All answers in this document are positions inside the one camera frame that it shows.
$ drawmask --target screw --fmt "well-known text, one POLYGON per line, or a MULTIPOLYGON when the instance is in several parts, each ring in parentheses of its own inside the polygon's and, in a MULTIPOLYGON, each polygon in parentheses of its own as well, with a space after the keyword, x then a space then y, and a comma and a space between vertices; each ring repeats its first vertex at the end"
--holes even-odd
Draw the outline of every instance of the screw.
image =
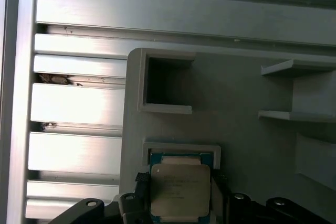
POLYGON ((95 206, 96 204, 97 204, 97 202, 95 202, 95 201, 89 201, 89 202, 86 203, 86 205, 87 205, 88 207, 93 207, 93 206, 95 206))
POLYGON ((285 204, 284 201, 281 199, 275 199, 274 203, 278 206, 283 206, 285 204))
POLYGON ((235 194, 236 199, 244 199, 245 196, 243 194, 235 194))

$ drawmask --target metal bar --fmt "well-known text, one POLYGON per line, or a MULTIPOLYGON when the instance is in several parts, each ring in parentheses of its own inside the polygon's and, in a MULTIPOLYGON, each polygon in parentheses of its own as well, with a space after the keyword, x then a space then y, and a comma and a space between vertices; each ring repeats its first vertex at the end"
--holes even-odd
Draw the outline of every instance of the metal bar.
POLYGON ((7 223, 24 223, 35 0, 19 0, 7 223))
POLYGON ((332 25, 335 15, 336 10, 232 0, 37 0, 36 20, 47 24, 336 45, 332 36, 336 33, 332 25))
POLYGON ((30 134, 30 170, 119 175, 120 158, 120 137, 30 134))
POLYGON ((34 72, 125 78, 126 60, 36 55, 34 72))
POLYGON ((119 186, 41 182, 29 180, 27 198, 78 199, 98 198, 111 202, 119 193, 119 186))
POLYGON ((122 126, 125 91, 34 84, 30 119, 122 126))
POLYGON ((35 35, 35 51, 38 54, 127 59, 128 54, 135 48, 170 49, 177 51, 205 52, 232 56, 298 59, 306 61, 336 63, 336 57, 296 54, 282 51, 262 51, 243 48, 202 46, 135 39, 100 39, 50 34, 35 35))

